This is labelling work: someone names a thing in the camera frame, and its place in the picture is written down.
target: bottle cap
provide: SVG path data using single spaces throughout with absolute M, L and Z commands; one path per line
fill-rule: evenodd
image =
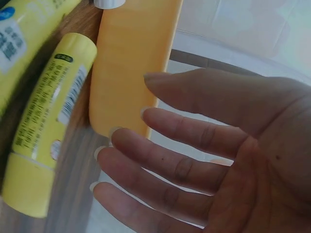
M 3 183 L 3 200 L 25 215 L 46 217 L 54 176 L 52 169 L 11 153 Z
M 125 4 L 125 0 L 94 0 L 94 5 L 100 9 L 113 9 Z

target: yellow bottle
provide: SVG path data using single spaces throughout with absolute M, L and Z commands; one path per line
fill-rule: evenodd
M 17 211 L 46 217 L 54 169 L 67 124 L 97 54 L 78 33 L 63 37 L 30 97 L 4 177 L 3 200 Z
M 11 0 L 0 10 L 0 120 L 27 66 L 80 1 Z

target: fingernail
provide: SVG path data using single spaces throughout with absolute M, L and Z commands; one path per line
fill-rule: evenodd
M 140 111 L 140 118 L 142 120 L 144 120 L 144 112 L 147 110 L 147 109 L 150 109 L 151 107 L 143 107 Z
M 170 73 L 159 72 L 159 73 L 146 73 L 144 75 L 145 82 L 158 82 L 169 77 Z
M 106 148 L 106 147 L 105 147 L 105 146 L 101 146 L 101 147 L 98 147 L 98 148 L 95 150 L 95 152 L 94 152 L 94 158 L 95 158 L 96 161 L 97 161 L 97 157 L 98 157 L 99 152 L 100 152 L 102 149 L 104 149 L 104 148 Z
M 109 141 L 111 142 L 111 137 L 113 135 L 113 133 L 119 129 L 122 129 L 122 127 L 113 127 L 110 132 L 109 132 Z
M 95 186 L 98 185 L 99 183 L 100 183 L 99 181 L 96 181 L 90 185 L 89 189 L 91 190 L 91 192 L 94 191 Z

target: barcode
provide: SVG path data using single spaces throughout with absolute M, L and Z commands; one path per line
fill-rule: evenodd
M 58 121 L 63 123 L 64 125 L 67 125 L 69 120 L 70 120 L 70 116 L 72 113 L 72 110 L 74 108 L 74 105 L 79 97 L 81 88 L 83 86 L 83 83 L 86 79 L 86 69 L 84 66 L 81 66 L 76 77 L 75 80 L 72 84 L 72 87 L 66 97 L 66 101 L 65 104 L 60 112 L 60 114 L 58 115 Z

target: blue logo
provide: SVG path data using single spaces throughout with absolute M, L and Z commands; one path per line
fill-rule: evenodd
M 12 17 L 15 13 L 15 8 L 12 6 L 0 10 L 0 21 Z

